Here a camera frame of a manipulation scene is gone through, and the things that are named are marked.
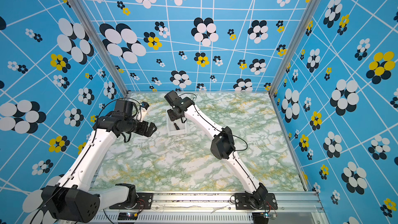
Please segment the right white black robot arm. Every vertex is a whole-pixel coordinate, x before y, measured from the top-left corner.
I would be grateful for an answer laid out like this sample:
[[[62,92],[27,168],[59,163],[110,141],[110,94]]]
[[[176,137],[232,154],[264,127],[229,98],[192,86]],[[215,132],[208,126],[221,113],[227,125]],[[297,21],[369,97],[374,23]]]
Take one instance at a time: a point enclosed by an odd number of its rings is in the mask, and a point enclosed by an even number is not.
[[[249,171],[235,147],[236,137],[231,128],[222,127],[206,116],[189,97],[182,98],[175,91],[165,95],[171,109],[167,111],[171,121],[185,118],[195,123],[211,140],[210,151],[219,160],[225,161],[241,182],[247,201],[254,209],[265,207],[267,188]]]

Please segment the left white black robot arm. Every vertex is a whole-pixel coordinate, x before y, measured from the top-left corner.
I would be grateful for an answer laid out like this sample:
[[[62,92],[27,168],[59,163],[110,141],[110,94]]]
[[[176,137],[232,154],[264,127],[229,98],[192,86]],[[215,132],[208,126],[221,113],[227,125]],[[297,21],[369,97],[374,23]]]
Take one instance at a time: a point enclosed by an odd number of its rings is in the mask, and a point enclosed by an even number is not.
[[[90,188],[106,153],[120,135],[150,137],[157,130],[153,122],[144,120],[147,113],[146,109],[140,110],[137,116],[112,111],[97,119],[90,139],[76,161],[55,185],[46,186],[41,194],[43,206],[53,219],[88,223],[99,211],[115,204],[140,209],[145,206],[133,184],[117,184],[98,192],[91,192]]]

